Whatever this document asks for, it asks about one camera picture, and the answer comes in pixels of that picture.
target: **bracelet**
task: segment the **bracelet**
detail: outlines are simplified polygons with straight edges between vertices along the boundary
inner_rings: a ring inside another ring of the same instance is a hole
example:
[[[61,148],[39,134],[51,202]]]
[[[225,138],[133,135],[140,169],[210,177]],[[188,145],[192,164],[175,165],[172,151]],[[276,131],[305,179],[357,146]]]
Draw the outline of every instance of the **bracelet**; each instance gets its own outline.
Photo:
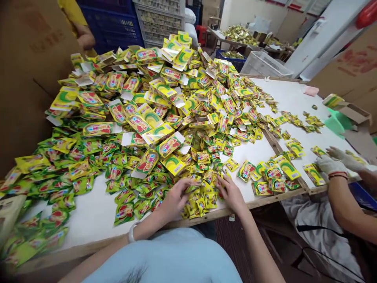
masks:
[[[141,221],[137,221],[137,222],[135,222],[135,223],[131,226],[131,228],[130,228],[130,230],[129,230],[129,232],[128,232],[128,242],[129,242],[130,244],[133,243],[133,242],[136,242],[136,240],[135,240],[135,238],[134,238],[134,228],[135,228],[135,226],[138,225],[140,222],[141,222]]]
[[[348,180],[348,178],[344,175],[331,175],[331,176],[329,176],[329,180],[333,177],[343,177],[344,179]]]

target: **open cardboard box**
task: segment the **open cardboard box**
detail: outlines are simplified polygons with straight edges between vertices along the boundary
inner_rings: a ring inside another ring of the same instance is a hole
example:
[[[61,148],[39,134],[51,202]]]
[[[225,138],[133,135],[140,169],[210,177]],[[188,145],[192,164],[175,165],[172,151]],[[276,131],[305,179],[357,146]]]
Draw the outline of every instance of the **open cardboard box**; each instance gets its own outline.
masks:
[[[346,130],[343,134],[346,140],[370,164],[377,165],[377,146],[369,134],[372,115],[360,107],[345,101],[339,102],[334,110],[343,113],[356,124],[354,130]]]
[[[345,101],[338,102],[334,110],[343,113],[352,121],[356,122],[356,124],[361,124],[368,120],[370,121],[370,124],[372,124],[372,115],[352,103]]]

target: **white plastic crate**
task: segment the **white plastic crate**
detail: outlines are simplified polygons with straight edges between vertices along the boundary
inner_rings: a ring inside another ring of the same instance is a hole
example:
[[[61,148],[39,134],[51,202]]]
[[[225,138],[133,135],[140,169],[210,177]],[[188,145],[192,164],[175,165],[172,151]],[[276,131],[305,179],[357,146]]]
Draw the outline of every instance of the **white plastic crate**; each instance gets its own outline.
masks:
[[[144,47],[145,48],[152,48],[152,47],[161,48],[162,44],[161,43],[157,43],[157,42],[144,41]]]
[[[144,41],[164,43],[170,34],[185,30],[185,17],[158,12],[151,8],[135,4],[137,19]]]
[[[292,71],[261,51],[250,52],[240,73],[248,75],[263,75],[265,77],[287,78],[290,78],[293,75]]]
[[[173,15],[185,15],[185,0],[133,0],[133,2]]]

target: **gloved hand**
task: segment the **gloved hand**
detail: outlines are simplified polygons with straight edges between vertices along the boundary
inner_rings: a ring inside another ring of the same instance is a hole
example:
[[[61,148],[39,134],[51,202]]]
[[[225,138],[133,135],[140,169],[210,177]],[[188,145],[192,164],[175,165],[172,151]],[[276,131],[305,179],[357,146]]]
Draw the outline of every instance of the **gloved hand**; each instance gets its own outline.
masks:
[[[340,160],[349,170],[359,172],[365,169],[365,166],[360,162],[357,162],[351,155],[346,154],[339,148],[330,147],[326,149],[327,153],[338,160]]]
[[[344,175],[347,176],[347,168],[344,164],[338,160],[333,160],[327,155],[322,155],[316,160],[318,166],[323,172],[325,172],[329,177],[331,175]]]

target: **hand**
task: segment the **hand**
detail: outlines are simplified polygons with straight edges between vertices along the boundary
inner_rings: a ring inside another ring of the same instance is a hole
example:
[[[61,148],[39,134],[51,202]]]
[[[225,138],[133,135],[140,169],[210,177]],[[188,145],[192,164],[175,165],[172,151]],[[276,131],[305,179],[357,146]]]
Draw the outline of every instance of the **hand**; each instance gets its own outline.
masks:
[[[317,158],[316,162],[321,170],[329,176],[335,173],[347,176],[347,168],[339,160],[333,160],[327,155],[322,155]]]
[[[224,174],[223,176],[224,179],[219,175],[217,176],[217,178],[224,187],[217,187],[223,195],[227,205],[238,215],[244,210],[248,211],[249,209],[247,208],[240,189],[233,182],[232,178],[230,178],[226,174]]]
[[[330,147],[326,149],[329,156],[339,159],[349,170],[354,172],[360,172],[365,170],[365,166],[360,162],[357,162],[351,155],[346,154],[339,148]]]
[[[159,208],[153,213],[159,214],[166,223],[176,220],[177,216],[182,212],[183,207],[189,199],[189,195],[184,191],[189,186],[199,186],[199,183],[192,179],[180,179],[168,192],[166,198]]]

